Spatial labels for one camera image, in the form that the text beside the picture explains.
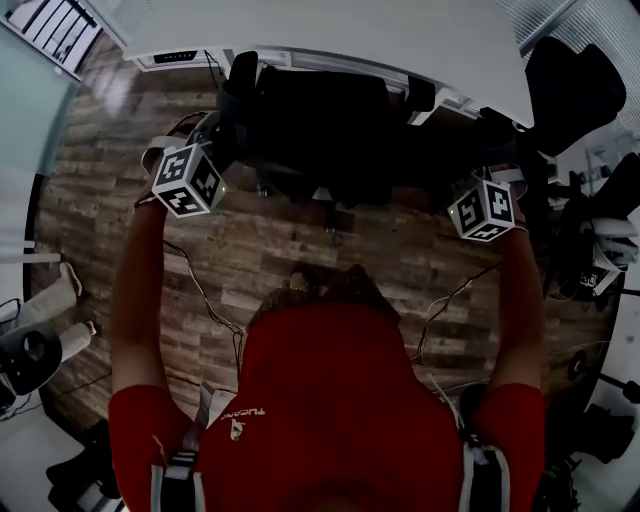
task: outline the electronic device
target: electronic device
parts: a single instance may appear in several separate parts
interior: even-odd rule
[[[209,213],[227,191],[198,143],[164,150],[152,192],[175,217]]]
[[[480,180],[449,207],[460,237],[490,242],[515,225],[508,183]]]
[[[175,52],[175,53],[163,53],[161,55],[154,55],[153,62],[156,64],[166,64],[167,62],[184,62],[193,60],[196,58],[198,52]]]

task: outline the white desk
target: white desk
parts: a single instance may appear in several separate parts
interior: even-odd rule
[[[381,65],[533,126],[511,22],[493,0],[153,0],[125,58],[234,47]]]
[[[640,208],[629,220],[640,230]],[[630,265],[625,276],[624,287],[640,290],[640,263]],[[611,343],[602,366],[602,373],[622,382],[640,382],[640,297],[623,295],[615,319]],[[627,451],[619,459],[602,464],[591,455],[580,455],[582,463],[574,472],[574,485],[578,500],[585,505],[585,512],[623,510],[633,495],[640,489],[640,434],[638,418],[640,405],[630,403],[622,391],[603,381],[598,381],[589,403],[611,410],[614,415],[636,417],[634,436]]]

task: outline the harness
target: harness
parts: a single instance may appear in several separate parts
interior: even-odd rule
[[[509,466],[502,451],[483,446],[465,428],[464,420],[444,391],[429,375],[448,404],[463,441],[464,480],[458,512],[508,512],[510,499]],[[151,466],[151,512],[206,512],[202,474],[193,467],[198,458],[200,434],[209,423],[209,407],[214,390],[200,386],[200,406],[196,419],[182,441],[182,450],[172,454],[166,468]]]

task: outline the black chair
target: black chair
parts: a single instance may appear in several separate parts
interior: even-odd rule
[[[532,239],[543,241],[549,236],[547,181],[552,168],[540,152],[557,156],[613,121],[627,93],[615,66],[592,44],[575,53],[563,42],[545,37],[533,49],[526,74],[535,125],[514,130],[516,156],[505,161],[522,169],[528,192],[520,207]],[[511,120],[491,109],[482,109],[481,115],[502,130],[512,127]]]
[[[393,186],[412,186],[435,191],[446,206],[448,183],[474,166],[503,162],[513,146],[510,131],[470,130],[447,140],[432,127],[407,125],[413,111],[433,109],[435,87],[424,81],[409,81],[394,116],[381,78],[267,67],[256,81],[257,68],[255,52],[235,58],[218,95],[214,146],[230,148],[218,169],[233,160],[254,167],[263,195],[277,191],[298,202],[321,188],[331,210],[386,204]]]
[[[535,119],[527,142],[549,156],[613,121],[627,99],[615,66],[593,44],[577,54],[545,37],[533,49],[526,73]]]

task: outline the wall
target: wall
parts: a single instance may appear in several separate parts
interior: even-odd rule
[[[0,246],[24,240],[35,173],[48,174],[78,84],[0,25]],[[7,254],[0,248],[0,253]],[[22,265],[0,264],[0,303],[22,298]]]
[[[0,167],[0,246],[24,240],[34,176],[33,172]],[[21,252],[22,249],[0,247],[0,254]],[[22,267],[19,263],[0,264],[0,304],[14,297],[23,299]]]
[[[49,174],[77,83],[0,25],[0,169]]]

